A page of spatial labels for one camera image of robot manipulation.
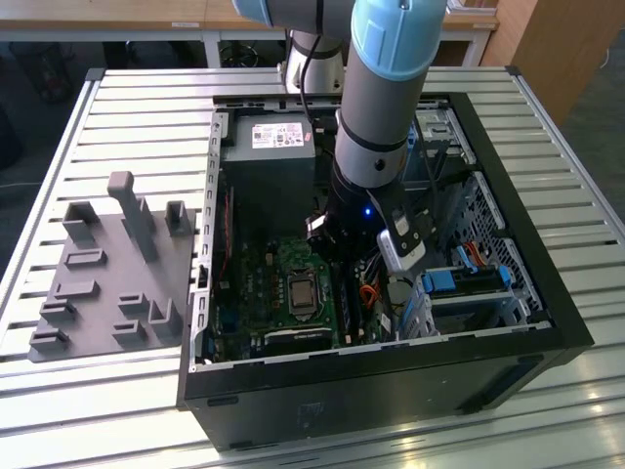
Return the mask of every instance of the chip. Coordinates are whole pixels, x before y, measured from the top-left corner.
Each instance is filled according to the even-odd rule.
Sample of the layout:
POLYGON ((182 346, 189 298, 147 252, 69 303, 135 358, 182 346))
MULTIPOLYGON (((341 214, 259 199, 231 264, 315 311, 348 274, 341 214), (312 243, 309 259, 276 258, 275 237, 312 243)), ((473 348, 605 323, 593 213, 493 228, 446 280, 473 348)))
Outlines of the chip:
POLYGON ((317 314, 317 286, 314 269, 293 272, 288 277, 289 313, 299 321, 317 314))
POLYGON ((300 308, 313 304, 313 283, 309 280, 291 283, 291 304, 300 308))

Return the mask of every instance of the floor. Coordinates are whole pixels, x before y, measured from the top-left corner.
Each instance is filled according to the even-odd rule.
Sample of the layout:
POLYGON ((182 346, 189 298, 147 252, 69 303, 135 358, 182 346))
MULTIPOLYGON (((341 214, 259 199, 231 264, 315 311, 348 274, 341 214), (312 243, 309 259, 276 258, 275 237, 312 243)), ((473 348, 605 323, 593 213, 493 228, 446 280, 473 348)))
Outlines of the floor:
MULTIPOLYGON (((194 44, 201 57, 201 44, 194 44)), ((138 44, 133 67, 177 66, 167 43, 138 44)), ((63 46, 67 70, 77 91, 91 67, 105 66, 100 44, 63 46)), ((610 49, 603 69, 580 98, 562 127, 564 135, 598 183, 616 213, 625 219, 625 31, 610 49)), ((0 171, 0 276, 45 177, 50 160, 73 108, 73 99, 45 105, 24 79, 7 44, 0 44, 0 106, 5 109, 24 145, 24 155, 12 167, 0 171), (26 183, 23 186, 14 184, 26 183)))

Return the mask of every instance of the power supply label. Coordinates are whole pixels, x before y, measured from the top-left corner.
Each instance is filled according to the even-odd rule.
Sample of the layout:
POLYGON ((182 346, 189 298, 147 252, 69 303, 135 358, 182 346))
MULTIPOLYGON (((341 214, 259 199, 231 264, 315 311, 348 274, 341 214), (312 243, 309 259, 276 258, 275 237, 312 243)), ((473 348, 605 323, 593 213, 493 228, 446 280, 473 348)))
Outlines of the power supply label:
POLYGON ((302 124, 258 124, 252 128, 252 149, 303 147, 302 124))

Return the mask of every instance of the slatted aluminum table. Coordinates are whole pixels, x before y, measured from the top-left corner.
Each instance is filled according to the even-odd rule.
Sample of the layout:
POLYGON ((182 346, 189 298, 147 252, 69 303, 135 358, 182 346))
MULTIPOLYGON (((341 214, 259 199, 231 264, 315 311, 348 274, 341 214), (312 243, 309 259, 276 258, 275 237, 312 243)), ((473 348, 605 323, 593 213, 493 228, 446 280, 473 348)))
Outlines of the slatted aluminum table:
POLYGON ((467 92, 596 341, 501 407, 358 434, 219 454, 175 410, 179 348, 31 363, 72 200, 99 213, 114 170, 153 210, 196 209, 212 97, 283 93, 273 69, 108 71, 80 92, 0 285, 0 466, 608 467, 625 453, 625 231, 521 77, 434 68, 426 91, 467 92))

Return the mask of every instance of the white label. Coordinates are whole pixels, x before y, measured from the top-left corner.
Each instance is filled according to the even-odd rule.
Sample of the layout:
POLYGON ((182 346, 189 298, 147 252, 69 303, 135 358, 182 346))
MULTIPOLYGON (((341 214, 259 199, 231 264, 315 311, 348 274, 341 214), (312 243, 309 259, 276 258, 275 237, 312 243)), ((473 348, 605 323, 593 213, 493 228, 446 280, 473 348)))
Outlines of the white label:
POLYGON ((172 22, 172 27, 199 27, 199 22, 172 22))
POLYGON ((382 324, 382 327, 387 329, 387 332, 391 333, 391 320, 387 315, 382 315, 382 317, 380 318, 380 323, 382 324))
POLYGON ((258 124, 252 128, 252 149, 282 149, 303 146, 304 130, 299 122, 258 124))

